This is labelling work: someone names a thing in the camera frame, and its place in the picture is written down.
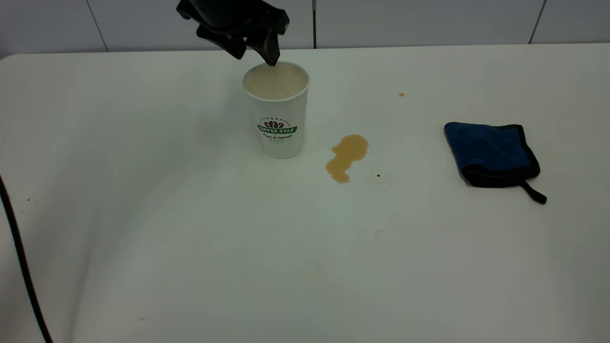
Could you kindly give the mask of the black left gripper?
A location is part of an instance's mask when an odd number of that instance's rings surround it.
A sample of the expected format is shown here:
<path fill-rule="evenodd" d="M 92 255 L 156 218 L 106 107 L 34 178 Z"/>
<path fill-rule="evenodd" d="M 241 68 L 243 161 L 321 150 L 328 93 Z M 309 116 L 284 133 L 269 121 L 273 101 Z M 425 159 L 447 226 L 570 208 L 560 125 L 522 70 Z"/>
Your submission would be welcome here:
<path fill-rule="evenodd" d="M 246 52 L 243 37 L 248 35 L 248 47 L 270 66 L 280 57 L 277 34 L 283 35 L 290 23 L 285 10 L 263 0 L 181 0 L 176 10 L 184 19 L 199 24 L 198 37 L 237 60 Z"/>

